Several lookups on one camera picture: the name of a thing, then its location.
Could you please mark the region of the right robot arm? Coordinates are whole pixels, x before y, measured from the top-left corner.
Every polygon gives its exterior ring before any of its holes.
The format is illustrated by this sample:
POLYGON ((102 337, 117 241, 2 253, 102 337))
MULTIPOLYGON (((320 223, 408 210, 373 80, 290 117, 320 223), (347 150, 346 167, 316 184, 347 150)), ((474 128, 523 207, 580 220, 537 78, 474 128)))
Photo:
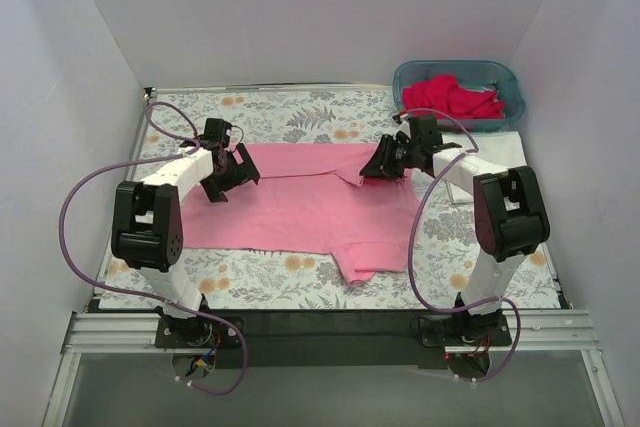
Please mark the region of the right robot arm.
POLYGON ((447 181, 471 195, 480 251, 469 281, 452 308, 419 301, 429 311, 450 317, 453 334, 481 337, 498 327, 508 301, 506 289, 525 258, 549 239, 550 223, 531 167, 485 161, 476 142, 469 148, 444 142, 439 116, 429 108, 396 115, 400 129, 381 137, 360 174, 391 181, 418 169, 435 183, 447 181))

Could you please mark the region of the floral table cloth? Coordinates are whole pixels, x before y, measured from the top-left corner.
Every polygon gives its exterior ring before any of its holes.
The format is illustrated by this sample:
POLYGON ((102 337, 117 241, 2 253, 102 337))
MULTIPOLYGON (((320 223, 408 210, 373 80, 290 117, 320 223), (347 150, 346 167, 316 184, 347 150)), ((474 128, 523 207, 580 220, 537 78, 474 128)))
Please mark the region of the floral table cloth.
MULTIPOLYGON (((154 123, 136 140, 143 165, 135 177, 154 171, 153 159, 175 150, 169 132, 188 134, 216 117, 234 125, 245 143, 375 142, 393 132, 395 105, 388 89, 254 92, 172 92, 160 97, 154 123)), ((215 309, 413 309, 424 302, 450 307, 466 286, 479 248, 469 205, 453 203, 453 189, 412 179, 428 195, 414 266, 416 275, 378 273, 346 283, 333 259, 323 255, 250 250, 190 250, 190 279, 215 309)))

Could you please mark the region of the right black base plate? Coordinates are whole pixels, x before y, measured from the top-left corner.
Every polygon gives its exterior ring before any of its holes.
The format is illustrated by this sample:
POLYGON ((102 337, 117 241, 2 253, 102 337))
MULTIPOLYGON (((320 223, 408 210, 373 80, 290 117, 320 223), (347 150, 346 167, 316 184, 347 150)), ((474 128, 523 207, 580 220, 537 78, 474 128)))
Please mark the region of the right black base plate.
POLYGON ((462 332, 461 327, 455 326, 450 317, 443 316, 414 317, 410 321, 409 329, 413 337, 424 347, 508 347, 512 344, 512 335, 504 315, 493 324, 466 333, 462 332))

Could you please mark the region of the aluminium frame rail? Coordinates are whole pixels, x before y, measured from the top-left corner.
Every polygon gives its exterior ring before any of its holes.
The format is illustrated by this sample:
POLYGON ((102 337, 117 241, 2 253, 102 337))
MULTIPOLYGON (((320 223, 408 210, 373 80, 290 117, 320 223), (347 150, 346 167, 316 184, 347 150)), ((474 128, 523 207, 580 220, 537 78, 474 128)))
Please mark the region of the aluminium frame rail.
POLYGON ((421 311, 236 311, 248 351, 195 351, 147 312, 73 316, 48 426, 621 426, 589 315, 508 315, 488 346, 421 311))

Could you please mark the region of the red t shirt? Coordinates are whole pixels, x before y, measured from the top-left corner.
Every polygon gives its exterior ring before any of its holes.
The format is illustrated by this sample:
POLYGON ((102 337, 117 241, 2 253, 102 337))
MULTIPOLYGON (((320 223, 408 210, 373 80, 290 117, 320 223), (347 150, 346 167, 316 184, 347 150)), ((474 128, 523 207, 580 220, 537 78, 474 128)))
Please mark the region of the red t shirt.
POLYGON ((438 75, 405 88, 401 114, 425 115, 425 109, 436 111, 438 119, 448 116, 457 120, 499 120, 504 118, 505 102, 496 91, 471 91, 459 86, 455 76, 438 75))

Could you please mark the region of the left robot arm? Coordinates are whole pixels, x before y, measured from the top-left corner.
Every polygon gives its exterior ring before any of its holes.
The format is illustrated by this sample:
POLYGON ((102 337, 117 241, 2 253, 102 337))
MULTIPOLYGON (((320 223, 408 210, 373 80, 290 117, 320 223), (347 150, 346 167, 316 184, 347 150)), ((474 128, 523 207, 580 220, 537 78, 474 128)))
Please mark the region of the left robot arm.
POLYGON ((208 306, 180 260, 185 247, 181 201, 201 187, 208 202, 226 202, 227 191, 260 179, 244 144, 230 146, 232 129, 225 120, 207 119, 203 133, 181 144, 178 159, 116 188, 112 254, 137 270, 163 298, 159 315, 169 332, 189 346, 208 342, 213 322, 182 310, 204 312, 208 306))

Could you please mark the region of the teal plastic basket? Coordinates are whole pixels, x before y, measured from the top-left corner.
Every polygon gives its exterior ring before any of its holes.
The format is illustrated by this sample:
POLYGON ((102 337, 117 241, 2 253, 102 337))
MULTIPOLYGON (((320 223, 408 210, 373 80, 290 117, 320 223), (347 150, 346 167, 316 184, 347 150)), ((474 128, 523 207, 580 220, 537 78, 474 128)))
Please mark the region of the teal plastic basket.
MULTIPOLYGON (((498 131, 518 120, 524 113, 525 103, 515 75, 506 66, 487 60, 413 60, 399 66, 393 77, 392 92, 399 115, 405 88, 414 83, 430 80, 438 75, 455 76, 460 87, 471 91, 492 90, 505 102, 504 118, 499 120, 458 120, 472 132, 498 131)), ((448 119, 439 119, 447 130, 458 128, 448 119)))

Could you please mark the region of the folded white t shirt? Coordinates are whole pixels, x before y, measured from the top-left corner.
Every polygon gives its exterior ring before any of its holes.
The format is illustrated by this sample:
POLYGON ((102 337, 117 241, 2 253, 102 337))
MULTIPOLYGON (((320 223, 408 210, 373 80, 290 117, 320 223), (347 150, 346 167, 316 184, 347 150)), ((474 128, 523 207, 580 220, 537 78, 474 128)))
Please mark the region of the folded white t shirt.
MULTIPOLYGON (((513 168, 527 164, 522 141, 518 132, 474 133, 472 135, 479 146, 478 157, 484 161, 513 168)), ((459 187, 446 182, 447 193, 453 205, 473 202, 470 194, 459 187)))

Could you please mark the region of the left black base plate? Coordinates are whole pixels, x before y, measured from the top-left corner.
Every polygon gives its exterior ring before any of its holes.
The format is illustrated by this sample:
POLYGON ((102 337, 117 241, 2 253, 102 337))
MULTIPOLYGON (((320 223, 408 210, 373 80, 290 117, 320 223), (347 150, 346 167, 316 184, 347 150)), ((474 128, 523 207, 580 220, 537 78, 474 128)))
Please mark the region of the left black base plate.
POLYGON ((226 324, 190 317, 187 319, 161 317, 154 341, 156 348, 209 348, 222 347, 236 349, 240 347, 238 333, 226 324))

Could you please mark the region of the pink t shirt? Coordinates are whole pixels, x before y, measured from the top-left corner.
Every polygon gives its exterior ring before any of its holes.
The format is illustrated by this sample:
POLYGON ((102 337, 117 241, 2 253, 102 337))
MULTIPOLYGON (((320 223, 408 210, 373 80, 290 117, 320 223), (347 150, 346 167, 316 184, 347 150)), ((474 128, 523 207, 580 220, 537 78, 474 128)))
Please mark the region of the pink t shirt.
POLYGON ((332 256, 349 284, 402 272, 419 200, 410 171, 395 181, 360 171, 372 144, 250 144, 260 180, 212 203, 194 188, 181 207, 189 249, 253 249, 332 256))

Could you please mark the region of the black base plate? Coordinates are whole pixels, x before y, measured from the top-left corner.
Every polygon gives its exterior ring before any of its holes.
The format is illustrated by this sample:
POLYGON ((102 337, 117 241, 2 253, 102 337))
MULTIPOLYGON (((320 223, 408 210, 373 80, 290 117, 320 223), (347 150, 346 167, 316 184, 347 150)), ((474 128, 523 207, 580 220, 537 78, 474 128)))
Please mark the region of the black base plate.
POLYGON ((443 316, 414 317, 410 321, 409 329, 413 337, 424 347, 508 347, 512 344, 512 335, 504 315, 493 324, 466 333, 462 332, 461 327, 455 326, 450 317, 443 316))
POLYGON ((156 348, 209 348, 222 347, 236 349, 240 347, 238 333, 226 324, 190 317, 187 319, 161 317, 154 341, 156 348))

